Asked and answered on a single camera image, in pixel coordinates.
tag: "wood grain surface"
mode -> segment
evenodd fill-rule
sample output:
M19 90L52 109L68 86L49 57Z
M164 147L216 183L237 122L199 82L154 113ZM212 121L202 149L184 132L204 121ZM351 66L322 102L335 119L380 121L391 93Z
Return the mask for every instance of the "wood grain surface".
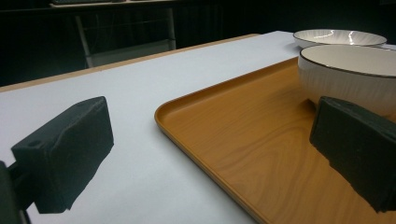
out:
M294 58L165 103L155 119L260 223L396 223L309 143L315 112Z

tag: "ceramic bowl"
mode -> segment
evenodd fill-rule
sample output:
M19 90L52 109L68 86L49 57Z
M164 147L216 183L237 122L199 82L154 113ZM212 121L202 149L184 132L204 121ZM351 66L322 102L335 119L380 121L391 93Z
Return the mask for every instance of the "ceramic bowl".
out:
M396 50L349 45L302 49L299 78L309 100L346 100L381 116L396 113Z
M387 39L381 35L348 30L304 30L293 36L294 41L303 49L329 44L381 47L387 43Z

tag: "tableware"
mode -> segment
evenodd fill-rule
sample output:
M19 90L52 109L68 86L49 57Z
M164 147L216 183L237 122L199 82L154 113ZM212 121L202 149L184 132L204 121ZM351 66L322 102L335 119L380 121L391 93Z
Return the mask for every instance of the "tableware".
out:
M300 51L299 76L308 98L346 100L381 116L396 112L396 51L321 45Z
M387 39L381 35L348 30L303 30L294 33L293 37L303 49L328 44L381 47L387 43Z
M297 58L161 105L161 130L259 223L393 223L309 143Z

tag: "table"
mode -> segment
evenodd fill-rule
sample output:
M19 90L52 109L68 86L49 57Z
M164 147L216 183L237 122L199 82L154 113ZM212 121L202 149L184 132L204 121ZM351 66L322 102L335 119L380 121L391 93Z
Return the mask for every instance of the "table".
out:
M24 136L70 105L103 95L114 147L70 211L40 215L32 205L34 224L254 223L160 131L154 112L299 51L291 33L272 32L1 88L0 160L10 165L9 149Z

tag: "wooden table edge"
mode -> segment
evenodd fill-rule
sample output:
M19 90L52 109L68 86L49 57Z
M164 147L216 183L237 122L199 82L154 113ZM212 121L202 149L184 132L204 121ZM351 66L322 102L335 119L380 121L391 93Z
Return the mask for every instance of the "wooden table edge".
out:
M55 75L55 76L52 76L52 77L43 77L43 78L40 78L40 79L35 79L35 80L30 80L30 81L26 81L26 82L21 82L21 83L17 83L17 84L12 84L12 85L8 85L8 86L0 87L0 92L15 91L15 90L18 90L18 89L32 87L32 86L36 86L36 85L40 85L40 84L44 84L44 83L49 83L49 82L52 82L52 81L58 81L58 80L62 80L62 79L70 78L70 77L83 76L83 75L87 75L87 74L90 74L90 73L93 73L93 72L104 71L104 70L107 70L107 69L120 67L120 66L124 66L124 65L127 65L127 64L131 64L131 63L139 63L139 62L143 62L143 61L146 61L146 60L160 58L160 57L163 57L163 56L167 56L167 55L171 55L171 54L175 54L175 53L180 53L180 52L184 52L184 51L188 51L188 50L192 50L192 49L199 49L199 48L209 47L209 46L222 44L222 43L227 43L227 42L231 42L231 41L235 41L235 40L250 38L250 37L253 37L253 36L256 36L256 35L259 35L259 34L241 35L241 36L237 36L237 37L233 37L233 38L228 38L228 39L223 39L223 40L219 40L219 41L209 42L209 43L202 44L202 45L196 45L196 46L192 46L192 47L188 47L188 48L184 48L184 49L174 49L174 50L170 50L170 51L166 51L166 52L162 52L162 53L152 54L152 55L145 56L145 57L135 58L135 59L126 60L126 61L117 62L117 63L110 63L110 64L101 65L101 66L97 66L97 67L93 67L93 68L87 68L87 69L83 69L83 70L78 70L76 72L71 72L71 73L66 73L66 74L61 74L61 75Z

